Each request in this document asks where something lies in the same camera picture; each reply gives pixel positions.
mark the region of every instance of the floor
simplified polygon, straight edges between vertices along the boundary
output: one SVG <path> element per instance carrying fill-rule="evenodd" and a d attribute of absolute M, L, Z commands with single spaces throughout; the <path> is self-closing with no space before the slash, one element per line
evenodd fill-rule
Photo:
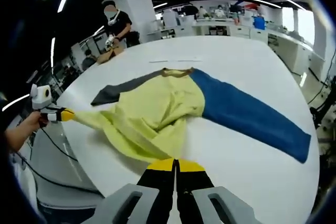
<path fill-rule="evenodd" d="M 302 77 L 292 74 L 296 83 L 300 87 L 307 103 L 310 102 L 315 95 L 321 90 L 323 84 L 319 82 L 314 75 L 308 71 L 306 80 L 303 82 Z M 317 108 L 326 99 L 330 92 L 329 88 L 323 88 L 322 92 L 309 104 L 309 107 Z M 334 138 L 333 121 L 336 118 L 336 106 L 332 106 L 322 121 L 322 125 L 317 129 L 317 137 L 319 140 L 320 154 L 323 154 L 329 147 L 327 141 Z"/>

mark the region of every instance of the face mask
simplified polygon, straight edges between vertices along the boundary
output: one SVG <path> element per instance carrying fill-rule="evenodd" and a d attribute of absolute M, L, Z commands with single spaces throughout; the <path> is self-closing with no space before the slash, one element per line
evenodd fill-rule
<path fill-rule="evenodd" d="M 117 12 L 104 12 L 104 14 L 106 18 L 110 20 L 110 18 L 113 18 L 117 14 Z"/>

